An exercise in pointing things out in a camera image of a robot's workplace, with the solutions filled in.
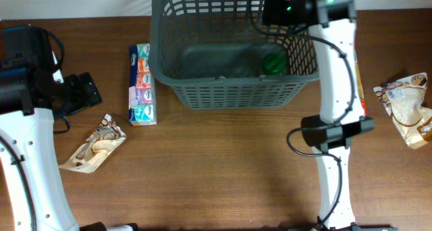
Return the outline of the green lidded jar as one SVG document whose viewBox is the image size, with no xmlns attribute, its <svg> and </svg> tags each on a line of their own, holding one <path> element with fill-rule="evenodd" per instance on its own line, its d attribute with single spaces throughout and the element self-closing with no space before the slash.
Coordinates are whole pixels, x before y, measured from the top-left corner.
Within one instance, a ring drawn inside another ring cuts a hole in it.
<svg viewBox="0 0 432 231">
<path fill-rule="evenodd" d="M 262 73 L 266 76 L 282 75 L 286 66 L 286 57 L 281 53 L 268 53 L 261 62 Z"/>
</svg>

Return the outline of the grey plastic shopping basket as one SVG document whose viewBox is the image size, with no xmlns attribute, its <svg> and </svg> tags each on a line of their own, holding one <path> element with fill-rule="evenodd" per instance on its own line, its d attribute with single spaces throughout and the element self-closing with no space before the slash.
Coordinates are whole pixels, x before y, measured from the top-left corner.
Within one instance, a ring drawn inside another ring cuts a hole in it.
<svg viewBox="0 0 432 231">
<path fill-rule="evenodd" d="M 259 24 L 264 0 L 152 0 L 149 65 L 190 109 L 287 105 L 319 77 L 311 41 L 283 26 Z M 268 53 L 286 57 L 282 75 L 266 76 Z"/>
</svg>

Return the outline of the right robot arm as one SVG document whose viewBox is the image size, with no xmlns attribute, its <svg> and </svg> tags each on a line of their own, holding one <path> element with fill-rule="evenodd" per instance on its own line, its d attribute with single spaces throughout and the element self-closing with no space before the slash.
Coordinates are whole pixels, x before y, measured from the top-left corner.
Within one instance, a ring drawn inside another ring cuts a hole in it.
<svg viewBox="0 0 432 231">
<path fill-rule="evenodd" d="M 319 68 L 321 108 L 303 118 L 299 132 L 316 160 L 321 204 L 314 230 L 360 230 L 350 202 L 348 164 L 352 137 L 371 131 L 358 91 L 354 40 L 354 0 L 264 0 L 261 22 L 286 26 L 286 36 L 313 42 Z"/>
</svg>

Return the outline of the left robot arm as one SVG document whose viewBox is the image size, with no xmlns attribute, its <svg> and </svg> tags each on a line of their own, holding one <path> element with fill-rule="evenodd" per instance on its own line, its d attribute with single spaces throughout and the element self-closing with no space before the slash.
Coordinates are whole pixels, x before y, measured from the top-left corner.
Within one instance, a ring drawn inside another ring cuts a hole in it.
<svg viewBox="0 0 432 231">
<path fill-rule="evenodd" d="M 80 226 L 68 205 L 55 154 L 54 121 L 101 103 L 89 73 L 61 75 L 65 49 L 56 57 L 43 28 L 1 31 L 1 165 L 16 230 L 106 230 Z"/>
</svg>

